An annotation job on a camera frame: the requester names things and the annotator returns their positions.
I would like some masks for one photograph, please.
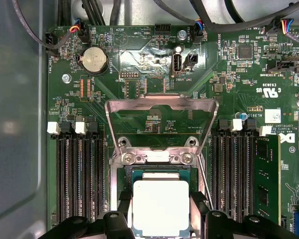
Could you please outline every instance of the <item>chip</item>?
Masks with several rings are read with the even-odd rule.
[[[253,46],[252,45],[239,45],[238,46],[238,58],[239,59],[252,59],[253,58]]]
[[[221,93],[223,92],[223,84],[220,84],[220,83],[216,83],[214,84],[214,92],[216,93]]]
[[[268,189],[261,185],[258,186],[258,199],[260,202],[268,206]]]

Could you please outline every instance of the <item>dimm slot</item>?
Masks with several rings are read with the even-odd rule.
[[[214,207],[217,206],[217,137],[212,140],[212,155],[211,155],[211,196]]]

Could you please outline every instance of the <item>metal screw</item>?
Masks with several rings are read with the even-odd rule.
[[[249,220],[251,220],[253,223],[258,223],[260,220],[256,217],[250,217]]]
[[[127,153],[124,155],[124,161],[126,163],[130,163],[132,161],[132,159],[133,159],[133,156],[130,153]]]
[[[184,30],[180,30],[178,33],[177,33],[177,38],[181,41],[183,40],[186,40],[187,39],[187,32],[184,31]]]
[[[193,156],[190,153],[186,153],[183,156],[183,160],[185,163],[191,163],[193,161]]]
[[[220,212],[212,212],[212,215],[214,217],[220,217],[221,216]]]
[[[69,84],[72,80],[72,77],[69,75],[69,74],[64,74],[62,76],[62,81],[65,83],[65,84]]]

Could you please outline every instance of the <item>colored wires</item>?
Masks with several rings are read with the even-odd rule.
[[[290,38],[292,41],[295,41],[295,42],[299,43],[299,38],[290,33],[290,26],[291,26],[293,21],[294,21],[293,19],[282,19],[281,20],[283,34],[286,37]]]
[[[32,29],[30,28],[29,24],[26,22],[23,14],[22,14],[18,0],[11,0],[11,1],[12,1],[13,9],[14,9],[19,21],[21,22],[23,28],[26,30],[26,32],[31,36],[31,38],[33,40],[35,40],[37,43],[44,46],[45,48],[52,49],[52,50],[59,49],[61,46],[63,46],[66,43],[66,41],[71,37],[71,35],[74,32],[76,32],[77,30],[80,29],[80,26],[75,25],[75,26],[73,26],[73,29],[72,29],[73,32],[71,32],[71,30],[68,31],[57,44],[55,44],[55,45],[48,44],[48,43],[42,41],[39,37],[37,37],[35,35],[35,33],[32,31]]]

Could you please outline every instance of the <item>wire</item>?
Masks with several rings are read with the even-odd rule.
[[[37,43],[41,44],[42,46],[44,46],[45,48],[48,49],[59,49],[61,46],[63,46],[66,41],[71,37],[72,33],[70,31],[68,31],[63,37],[62,39],[55,45],[51,45],[48,44],[44,41],[42,41],[40,38],[38,38],[35,33],[32,31],[32,29],[29,27],[28,23],[26,22],[21,9],[20,9],[20,5],[18,3],[18,0],[11,0],[12,1],[12,5],[13,5],[13,9],[17,15],[17,17],[19,18],[19,21],[21,22],[23,28],[26,30],[26,32],[32,37],[33,40],[35,40]]]
[[[77,30],[80,30],[80,27],[79,26],[72,26],[72,27],[70,27],[70,32],[71,33],[74,33],[74,32],[76,32]]]
[[[202,30],[203,30],[202,23],[201,23],[200,21],[196,21],[195,23],[199,25],[199,28],[200,28],[200,30],[202,31]]]
[[[286,34],[286,30],[285,30],[285,22],[284,22],[284,20],[281,20],[281,25],[282,25],[282,28],[283,28],[283,34],[285,35]]]
[[[198,16],[200,17],[204,25],[207,27],[207,29],[218,33],[241,31],[251,27],[264,26],[269,24],[275,18],[283,18],[299,10],[299,1],[298,1],[280,11],[274,12],[268,16],[264,16],[255,20],[236,23],[236,24],[217,24],[211,21],[201,0],[189,0],[189,1],[194,7],[195,11],[197,12]]]
[[[291,19],[291,20],[290,20],[290,22],[288,23],[288,26],[287,26],[287,32],[289,32],[290,25],[291,25],[291,23],[293,23],[293,21],[294,21],[294,20],[293,20],[293,19]]]
[[[161,9],[163,9],[164,11],[166,11],[167,13],[169,13],[170,15],[172,15],[173,17],[186,22],[188,24],[194,25],[195,21],[192,19],[189,19],[185,16],[180,15],[178,12],[174,11],[173,9],[171,9],[169,6],[167,6],[162,0],[154,0],[154,2],[157,4],[157,6],[159,6]]]
[[[58,0],[57,25],[63,25],[63,0]]]
[[[290,38],[291,40],[299,43],[299,38],[297,38],[296,36],[292,35],[290,32],[287,32],[285,36],[288,37],[288,38]]]
[[[93,10],[91,8],[89,0],[82,0],[82,4],[83,4],[83,7],[84,7],[84,9],[86,11],[86,14],[87,14],[87,16],[89,18],[90,23],[92,25],[98,25],[98,22],[97,22],[97,20],[95,18],[95,15],[94,15],[94,12],[93,12]]]
[[[104,18],[102,16],[102,13],[101,13],[98,3],[96,2],[96,0],[90,0],[90,4],[92,6],[94,15],[96,16],[98,24],[100,26],[104,26],[105,25]]]
[[[71,6],[69,0],[63,0],[63,21],[65,26],[71,25]]]
[[[121,1],[122,0],[114,0],[111,17],[110,17],[110,25],[111,26],[118,24],[119,12],[120,12],[120,8],[121,8]]]
[[[225,6],[227,8],[227,11],[229,13],[229,15],[231,16],[231,18],[234,20],[235,23],[240,23],[240,22],[244,22],[244,20],[241,18],[241,16],[238,14],[233,0],[224,0],[225,2]]]

